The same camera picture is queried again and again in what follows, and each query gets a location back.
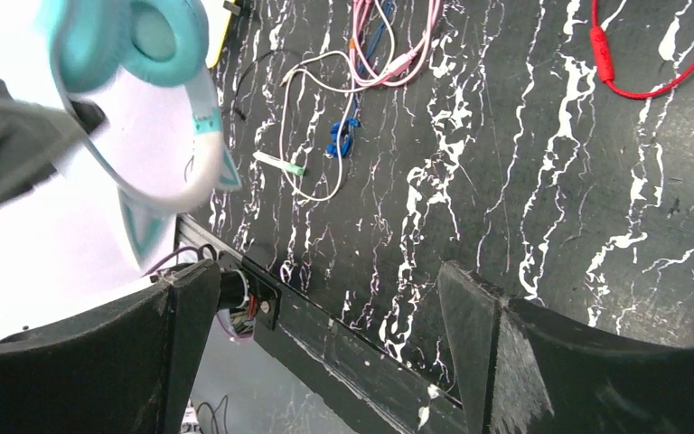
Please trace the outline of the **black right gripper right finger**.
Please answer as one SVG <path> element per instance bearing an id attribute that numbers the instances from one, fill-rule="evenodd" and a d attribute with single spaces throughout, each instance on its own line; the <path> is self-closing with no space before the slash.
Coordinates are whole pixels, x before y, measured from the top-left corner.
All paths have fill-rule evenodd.
<path id="1" fill-rule="evenodd" d="M 694 348 L 581 324 L 453 261 L 437 289 L 470 432 L 694 433 Z"/>

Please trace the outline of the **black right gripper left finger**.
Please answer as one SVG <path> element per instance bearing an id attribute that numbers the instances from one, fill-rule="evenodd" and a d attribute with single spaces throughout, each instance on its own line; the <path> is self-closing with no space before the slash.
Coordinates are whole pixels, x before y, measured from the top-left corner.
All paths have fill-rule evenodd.
<path id="1" fill-rule="evenodd" d="M 211 260 L 0 341 L 0 433 L 176 433 L 220 298 Z"/>

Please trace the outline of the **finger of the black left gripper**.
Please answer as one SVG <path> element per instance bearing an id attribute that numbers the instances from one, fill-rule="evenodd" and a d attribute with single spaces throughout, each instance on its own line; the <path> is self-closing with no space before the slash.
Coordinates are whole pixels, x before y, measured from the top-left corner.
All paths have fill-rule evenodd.
<path id="1" fill-rule="evenodd" d="M 55 162 L 106 120 L 90 101 L 73 100 L 69 112 L 17 101 L 0 80 L 0 205 L 54 175 Z"/>

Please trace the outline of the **teal white cat-ear headphones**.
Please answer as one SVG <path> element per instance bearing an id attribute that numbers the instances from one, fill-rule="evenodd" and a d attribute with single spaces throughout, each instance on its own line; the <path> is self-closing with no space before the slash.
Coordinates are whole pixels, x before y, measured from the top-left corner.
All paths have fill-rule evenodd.
<path id="1" fill-rule="evenodd" d="M 59 169 L 74 183 L 100 182 L 117 241 L 137 266 L 178 215 L 241 186 L 205 62 L 210 48 L 201 1 L 69 2 L 61 87 L 95 97 L 112 120 Z"/>

